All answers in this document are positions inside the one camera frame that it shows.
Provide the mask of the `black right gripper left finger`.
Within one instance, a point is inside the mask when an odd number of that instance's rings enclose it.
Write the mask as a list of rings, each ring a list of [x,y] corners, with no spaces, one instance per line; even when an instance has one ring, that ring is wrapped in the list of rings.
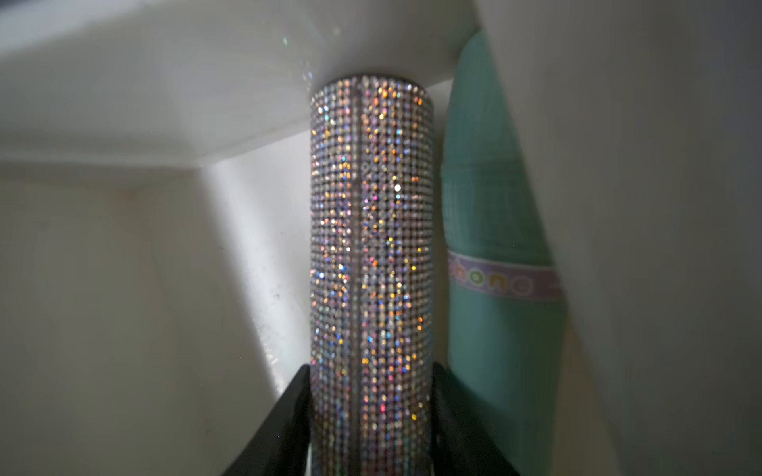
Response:
[[[299,368],[286,390],[224,476],[303,476],[311,438],[310,367]]]

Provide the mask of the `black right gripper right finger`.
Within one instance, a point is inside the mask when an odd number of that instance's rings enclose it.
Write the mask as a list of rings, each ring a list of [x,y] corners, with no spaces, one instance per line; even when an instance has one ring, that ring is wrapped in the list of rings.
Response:
[[[478,422],[456,377],[438,362],[433,366],[431,407],[435,475],[519,475]]]

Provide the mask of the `mint green tube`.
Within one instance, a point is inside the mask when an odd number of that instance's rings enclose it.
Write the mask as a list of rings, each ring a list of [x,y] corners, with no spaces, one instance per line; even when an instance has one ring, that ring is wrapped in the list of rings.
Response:
[[[545,475],[567,309],[482,33],[456,67],[441,181],[450,370],[503,456]]]

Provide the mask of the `glittery silver microphone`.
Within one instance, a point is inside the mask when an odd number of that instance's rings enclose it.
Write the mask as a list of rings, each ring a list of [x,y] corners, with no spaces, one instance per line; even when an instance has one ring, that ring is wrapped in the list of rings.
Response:
[[[352,75],[311,100],[312,472],[431,469],[434,106]]]

